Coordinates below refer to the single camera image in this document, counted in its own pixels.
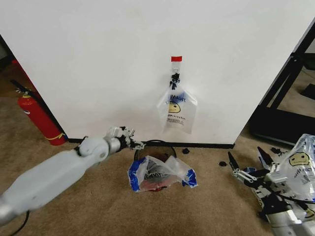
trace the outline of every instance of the fire extinguisher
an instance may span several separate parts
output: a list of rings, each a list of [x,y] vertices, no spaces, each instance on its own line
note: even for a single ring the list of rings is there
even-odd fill
[[[43,133],[50,144],[55,146],[64,144],[66,142],[64,133],[43,110],[44,106],[41,103],[44,103],[44,101],[40,99],[39,94],[28,90],[14,80],[11,82],[16,85],[20,91],[24,92],[24,95],[18,99],[19,106]]]

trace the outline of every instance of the crumpled plastic bag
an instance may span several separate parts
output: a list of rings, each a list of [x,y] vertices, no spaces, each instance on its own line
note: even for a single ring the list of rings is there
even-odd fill
[[[195,171],[183,161],[170,156],[162,162],[151,156],[134,161],[128,170],[129,183],[135,192],[156,190],[181,182],[197,186]]]
[[[295,197],[315,201],[315,136],[303,134],[280,163],[280,173]]]

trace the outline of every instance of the black cable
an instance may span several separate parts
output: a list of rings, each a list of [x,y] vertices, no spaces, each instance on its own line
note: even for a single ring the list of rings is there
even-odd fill
[[[26,225],[27,221],[29,220],[29,215],[30,215],[30,211],[28,210],[28,211],[26,212],[25,220],[24,220],[23,224],[22,224],[22,225],[20,226],[20,228],[18,228],[15,232],[13,232],[12,234],[10,234],[10,236],[16,235],[18,232],[20,232],[20,231],[24,228],[24,226]]]
[[[275,192],[272,188],[268,187],[267,188],[270,192],[278,195],[279,197],[283,198],[283,199],[287,199],[290,200],[292,202],[296,202],[296,203],[306,203],[306,204],[315,204],[315,202],[311,202],[311,201],[306,201],[306,200],[300,200],[300,199],[296,199],[296,198],[292,198],[292,197],[287,197],[285,195],[282,195],[280,193]]]

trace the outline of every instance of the smiley face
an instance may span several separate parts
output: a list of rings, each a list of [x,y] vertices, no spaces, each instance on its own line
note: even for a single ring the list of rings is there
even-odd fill
[[[297,152],[289,158],[291,166],[307,166],[310,163],[310,157],[305,152]]]
[[[180,111],[181,111],[181,108],[176,102],[169,102],[168,112],[170,112],[170,113],[178,113]]]

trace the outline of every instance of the hanging plastic bag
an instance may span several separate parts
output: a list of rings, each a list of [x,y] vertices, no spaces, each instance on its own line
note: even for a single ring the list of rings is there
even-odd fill
[[[315,136],[303,134],[280,164],[286,184],[301,200],[315,201]]]
[[[197,100],[180,85],[182,57],[171,57],[172,76],[169,88],[158,103],[159,117],[163,129],[172,127],[191,134],[197,110]]]
[[[191,188],[197,186],[195,171],[174,156],[166,162],[151,156],[136,160],[128,170],[128,177],[135,192],[161,189],[175,182]]]

